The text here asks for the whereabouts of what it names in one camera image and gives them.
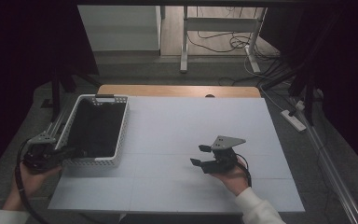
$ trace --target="hand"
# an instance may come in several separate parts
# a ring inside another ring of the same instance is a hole
[[[228,190],[230,190],[235,196],[238,196],[244,190],[249,188],[246,174],[238,166],[235,166],[234,169],[228,171],[227,173],[211,174],[211,176],[220,179],[223,184],[225,184],[226,188],[228,188]]]
[[[37,190],[40,189],[43,182],[52,175],[56,175],[60,170],[61,166],[57,166],[54,169],[51,169],[43,174],[33,175],[31,174],[30,169],[24,164],[20,164],[22,183],[24,185],[24,190],[27,197],[33,195]],[[9,211],[20,211],[23,210],[22,202],[19,194],[19,189],[17,188],[16,178],[13,177],[11,182],[11,191],[7,197],[7,200],[4,204],[3,210]]]

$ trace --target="gray floor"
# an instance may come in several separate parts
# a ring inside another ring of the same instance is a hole
[[[251,77],[243,68],[241,58],[190,58],[187,74],[179,72],[177,57],[121,57],[97,55],[101,75],[96,77],[102,83],[115,84],[158,84],[158,85],[219,85],[220,77],[239,79]],[[260,64],[262,70],[269,66],[268,62]],[[76,93],[69,94],[72,99],[77,94],[95,93],[96,88],[75,77],[78,85]],[[258,78],[238,83],[239,86],[254,86]],[[287,97],[287,85],[281,84],[274,90]],[[269,96],[281,107],[290,108],[281,96],[269,91]],[[51,109],[40,108],[44,99],[50,98],[50,85],[46,84],[34,92],[34,104],[19,131],[14,136],[7,151],[0,160],[0,207],[10,189],[12,170],[17,150],[21,142],[37,135],[48,127]],[[350,223],[337,195],[332,191],[328,179],[318,165],[318,155],[309,138],[298,133],[280,115],[280,110],[266,100],[277,134],[289,167],[296,181],[305,213],[281,213],[287,223]],[[358,203],[358,157],[337,131],[324,119],[320,103],[315,103],[315,127],[324,139],[325,146],[334,159],[341,176],[345,180],[352,196]],[[50,211],[48,197],[53,193],[58,177],[51,178],[32,198],[32,205],[51,223],[93,223],[75,212]],[[114,214],[88,214],[102,223],[117,223]],[[27,223],[36,223],[32,218]]]

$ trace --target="metal stand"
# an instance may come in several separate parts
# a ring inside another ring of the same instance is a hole
[[[70,74],[83,78],[84,80],[88,81],[88,83],[94,85],[97,88],[100,88],[103,85],[102,83],[95,80],[94,78],[75,70],[73,67],[68,67],[67,69],[69,70],[69,72],[62,73],[62,74],[59,74],[59,71],[57,71],[57,69],[53,70],[52,79],[51,79],[53,116],[51,118],[51,122],[54,122],[56,120],[61,110],[60,82],[63,88],[65,89],[65,91],[74,92],[76,90],[76,84]]]
[[[66,118],[69,113],[71,112],[71,104],[70,101],[72,100],[71,95],[64,95],[62,98],[62,110],[57,113],[57,116],[51,123],[48,125],[48,128],[44,130],[42,133],[38,134],[37,136],[33,137],[28,141],[28,144],[41,144],[41,143],[56,143],[57,138],[56,134],[60,129],[63,119]]]
[[[252,33],[249,46],[245,47],[246,53],[251,62],[254,73],[260,73],[260,68],[255,60],[255,41],[260,33],[260,28],[266,15],[266,8],[263,7],[256,19],[240,18],[198,18],[188,17],[187,7],[184,7],[183,18],[183,44],[180,62],[180,72],[187,72],[187,32],[188,31],[210,31],[210,32],[243,32]]]

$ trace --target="table surface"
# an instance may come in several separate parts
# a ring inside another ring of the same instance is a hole
[[[199,7],[314,7],[337,6],[339,0],[78,0],[79,5],[199,6]]]
[[[212,154],[197,146],[224,135],[246,139],[234,150],[247,158],[260,197],[280,212],[304,211],[266,102],[256,88],[106,85],[98,93],[131,95],[121,163],[113,169],[65,167],[50,209],[239,213],[235,197],[222,183],[189,160],[212,160]],[[207,99],[206,94],[216,98]]]

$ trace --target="white plastic basket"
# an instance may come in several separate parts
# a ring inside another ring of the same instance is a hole
[[[65,160],[63,162],[63,165],[80,165],[80,166],[84,166],[84,165],[98,165],[98,166],[118,166],[120,163],[120,159],[121,159],[121,155],[122,155],[122,144],[124,142],[124,136],[125,136],[125,131],[127,129],[127,121],[128,121],[128,116],[130,113],[130,109],[129,109],[129,98],[128,96],[125,95],[93,95],[93,94],[84,94],[84,95],[80,95],[77,98],[77,101],[74,105],[74,108],[71,112],[71,115],[69,116],[69,119],[67,120],[65,127],[63,128],[63,132],[62,135],[58,141],[58,144],[56,146],[56,148],[61,148],[66,146],[67,144],[67,139],[69,136],[69,132],[71,130],[72,124],[74,122],[75,116],[76,116],[76,111],[77,111],[77,107],[78,104],[80,103],[81,100],[83,99],[87,99],[90,102],[92,102],[95,105],[101,105],[103,103],[110,103],[110,104],[114,104],[114,103],[125,103],[125,110],[124,110],[124,115],[123,115],[123,119],[121,121],[121,127],[120,127],[120,132],[119,132],[119,136],[117,139],[117,145],[116,145],[116,152],[115,155],[113,157],[99,157],[99,158],[76,158],[76,159],[70,159],[70,160]]]

